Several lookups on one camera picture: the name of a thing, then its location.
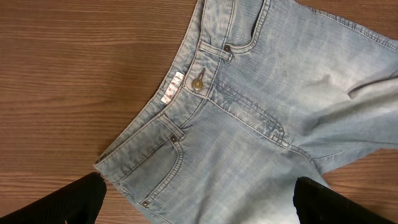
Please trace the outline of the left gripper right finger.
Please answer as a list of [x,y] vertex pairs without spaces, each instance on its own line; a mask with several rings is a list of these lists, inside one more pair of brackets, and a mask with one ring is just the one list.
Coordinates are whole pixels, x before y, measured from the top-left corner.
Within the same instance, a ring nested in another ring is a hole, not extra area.
[[293,203],[300,224],[394,224],[308,177],[297,179]]

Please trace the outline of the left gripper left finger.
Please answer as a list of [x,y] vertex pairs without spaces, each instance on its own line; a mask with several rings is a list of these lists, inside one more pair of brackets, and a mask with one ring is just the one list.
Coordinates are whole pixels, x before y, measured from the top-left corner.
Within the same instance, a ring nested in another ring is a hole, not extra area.
[[106,191],[105,180],[92,172],[1,217],[1,224],[91,224],[96,221]]

